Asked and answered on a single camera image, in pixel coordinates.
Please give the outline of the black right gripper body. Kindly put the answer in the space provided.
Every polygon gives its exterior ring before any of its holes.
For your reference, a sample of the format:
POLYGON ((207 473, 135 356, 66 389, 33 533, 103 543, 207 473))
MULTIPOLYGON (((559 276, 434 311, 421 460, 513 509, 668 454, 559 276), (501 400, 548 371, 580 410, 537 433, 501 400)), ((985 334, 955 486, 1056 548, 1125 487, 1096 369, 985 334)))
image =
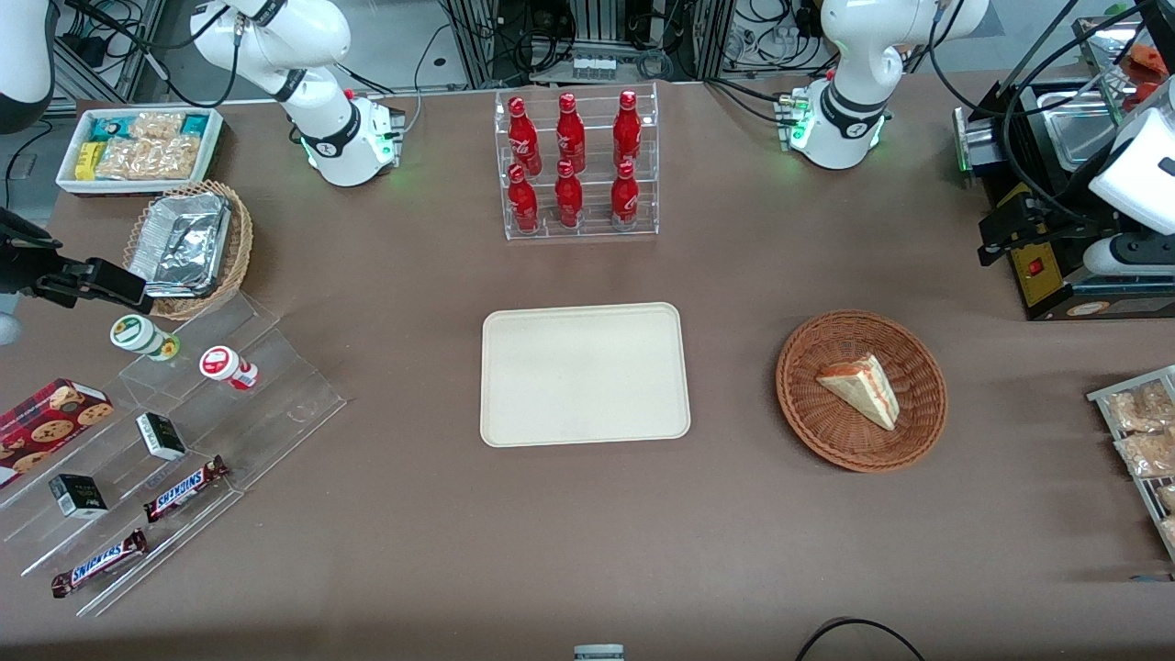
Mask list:
POLYGON ((41 227, 1 209, 1 294, 32 289, 41 277, 58 274, 62 243, 41 227))

